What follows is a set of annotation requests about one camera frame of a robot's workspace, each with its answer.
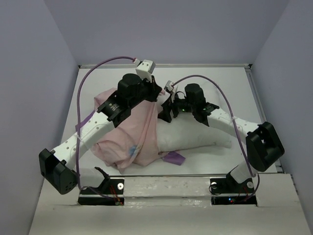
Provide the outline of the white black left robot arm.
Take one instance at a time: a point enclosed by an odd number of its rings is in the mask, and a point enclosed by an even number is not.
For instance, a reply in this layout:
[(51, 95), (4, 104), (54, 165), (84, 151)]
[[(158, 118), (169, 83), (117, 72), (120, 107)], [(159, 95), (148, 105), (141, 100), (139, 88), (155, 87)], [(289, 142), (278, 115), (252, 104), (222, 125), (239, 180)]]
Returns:
[(91, 188), (97, 193), (108, 189), (109, 175), (99, 167), (83, 172), (80, 158), (105, 134), (126, 120), (142, 101), (156, 102), (162, 88), (148, 79), (128, 73), (118, 82), (117, 90), (102, 103), (75, 134), (52, 150), (39, 153), (41, 175), (61, 194), (76, 186)]

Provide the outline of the aluminium right table rail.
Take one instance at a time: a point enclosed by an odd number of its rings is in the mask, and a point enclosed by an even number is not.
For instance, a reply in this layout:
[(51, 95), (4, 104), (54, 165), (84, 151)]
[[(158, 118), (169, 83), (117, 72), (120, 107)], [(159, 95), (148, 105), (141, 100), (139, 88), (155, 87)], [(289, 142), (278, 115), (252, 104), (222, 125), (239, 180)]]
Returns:
[[(247, 66), (245, 66), (245, 71), (246, 71), (246, 75), (247, 75), (247, 78), (249, 81), (250, 88), (252, 90), (252, 94), (253, 94), (253, 97), (254, 97), (254, 100), (255, 100), (255, 103), (257, 106), (257, 110), (258, 110), (260, 119), (262, 122), (265, 122), (265, 121), (267, 121), (267, 118), (266, 118), (266, 115), (265, 115), (265, 112), (264, 112), (264, 109), (263, 109), (263, 106), (262, 106), (262, 103), (261, 103), (261, 100), (260, 100), (260, 97), (259, 97), (259, 94), (258, 94), (258, 91), (256, 88), (254, 78), (253, 78), (252, 64), (248, 64)], [(277, 173), (283, 173), (283, 174), (285, 173), (285, 171), (283, 170), (280, 159), (278, 159), (273, 165), (275, 166)]]

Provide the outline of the aluminium back table rail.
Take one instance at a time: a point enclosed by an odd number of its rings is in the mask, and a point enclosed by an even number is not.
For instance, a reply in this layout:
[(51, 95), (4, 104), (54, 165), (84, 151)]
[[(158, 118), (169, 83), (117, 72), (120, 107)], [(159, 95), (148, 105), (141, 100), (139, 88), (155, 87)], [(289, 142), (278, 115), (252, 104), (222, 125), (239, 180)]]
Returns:
[[(156, 64), (156, 68), (245, 68), (252, 64)], [(99, 69), (128, 69), (135, 68), (134, 64), (103, 64)]]

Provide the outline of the white pillow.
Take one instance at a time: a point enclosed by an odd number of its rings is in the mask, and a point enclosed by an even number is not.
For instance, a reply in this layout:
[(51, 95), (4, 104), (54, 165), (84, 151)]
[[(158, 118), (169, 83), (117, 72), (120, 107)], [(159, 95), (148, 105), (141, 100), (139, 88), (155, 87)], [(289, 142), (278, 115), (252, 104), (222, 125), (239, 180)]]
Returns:
[(156, 140), (159, 152), (203, 146), (232, 147), (229, 134), (197, 122), (191, 113), (179, 113), (170, 123), (157, 119)]

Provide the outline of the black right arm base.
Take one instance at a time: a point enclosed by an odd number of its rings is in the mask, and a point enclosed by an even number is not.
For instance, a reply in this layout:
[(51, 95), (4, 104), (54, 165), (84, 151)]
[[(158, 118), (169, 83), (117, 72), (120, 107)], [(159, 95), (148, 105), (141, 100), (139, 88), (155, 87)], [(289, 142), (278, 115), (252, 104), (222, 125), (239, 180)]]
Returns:
[(225, 177), (210, 178), (208, 190), (211, 194), (211, 205), (257, 205), (256, 192), (260, 185), (260, 176), (257, 175), (257, 184), (254, 185), (250, 173), (244, 176), (244, 181), (238, 183), (231, 173)]

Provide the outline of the pink printed pillowcase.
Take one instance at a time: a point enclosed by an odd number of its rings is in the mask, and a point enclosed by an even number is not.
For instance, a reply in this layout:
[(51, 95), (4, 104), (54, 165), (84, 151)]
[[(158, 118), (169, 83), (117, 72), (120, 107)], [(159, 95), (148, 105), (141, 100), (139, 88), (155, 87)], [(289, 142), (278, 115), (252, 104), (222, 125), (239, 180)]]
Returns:
[(131, 164), (147, 166), (158, 159), (182, 165), (185, 157), (179, 152), (158, 149), (157, 116), (162, 110), (161, 102), (166, 99), (165, 91), (158, 96), (158, 102), (142, 101), (125, 121), (93, 144), (90, 148), (93, 155), (121, 173)]

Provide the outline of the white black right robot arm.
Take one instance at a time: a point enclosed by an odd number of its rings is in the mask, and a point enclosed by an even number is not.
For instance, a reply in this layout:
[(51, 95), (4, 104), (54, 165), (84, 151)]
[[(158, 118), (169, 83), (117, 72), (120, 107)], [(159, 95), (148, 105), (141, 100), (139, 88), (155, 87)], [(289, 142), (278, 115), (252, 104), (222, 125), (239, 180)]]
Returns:
[(225, 186), (231, 192), (238, 191), (243, 182), (259, 172), (265, 172), (285, 153), (274, 126), (269, 122), (257, 124), (233, 116), (218, 105), (209, 103), (202, 88), (195, 83), (185, 86), (184, 98), (179, 98), (177, 88), (171, 81), (165, 85), (169, 97), (162, 104), (158, 117), (167, 123), (191, 114), (192, 119), (207, 127), (215, 128), (237, 138), (246, 147), (244, 161), (226, 176)]

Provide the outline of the aluminium table rail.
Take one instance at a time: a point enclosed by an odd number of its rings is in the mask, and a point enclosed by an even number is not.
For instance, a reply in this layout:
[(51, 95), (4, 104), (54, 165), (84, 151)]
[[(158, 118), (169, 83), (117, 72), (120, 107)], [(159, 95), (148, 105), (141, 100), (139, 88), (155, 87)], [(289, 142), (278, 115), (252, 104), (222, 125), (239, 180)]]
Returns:
[[(247, 75), (247, 78), (249, 81), (250, 88), (252, 90), (252, 94), (253, 94), (253, 97), (254, 97), (254, 100), (255, 100), (255, 103), (257, 106), (257, 110), (258, 110), (260, 119), (262, 122), (265, 122), (265, 121), (267, 121), (267, 118), (266, 118), (266, 115), (265, 115), (265, 112), (264, 112), (264, 109), (263, 109), (263, 106), (262, 106), (262, 103), (261, 103), (261, 100), (260, 100), (260, 97), (259, 97), (259, 94), (258, 94), (258, 91), (256, 88), (254, 78), (253, 78), (252, 64), (248, 64), (247, 66), (245, 66), (245, 71), (246, 71), (246, 75)], [(285, 173), (285, 171), (283, 170), (280, 159), (278, 159), (273, 165), (275, 166), (277, 173), (283, 173), (283, 174)]]
[[(252, 64), (156, 64), (156, 68), (245, 68)], [(128, 69), (135, 68), (134, 64), (103, 64), (99, 69)]]

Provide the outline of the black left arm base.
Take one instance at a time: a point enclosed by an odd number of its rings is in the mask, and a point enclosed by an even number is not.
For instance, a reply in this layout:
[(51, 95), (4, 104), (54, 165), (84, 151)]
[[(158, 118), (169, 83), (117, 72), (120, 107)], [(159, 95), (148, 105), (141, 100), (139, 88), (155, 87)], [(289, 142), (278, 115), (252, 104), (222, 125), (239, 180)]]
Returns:
[(82, 206), (123, 206), (125, 179), (111, 177), (103, 169), (94, 167), (82, 169), (83, 189), (78, 196)]

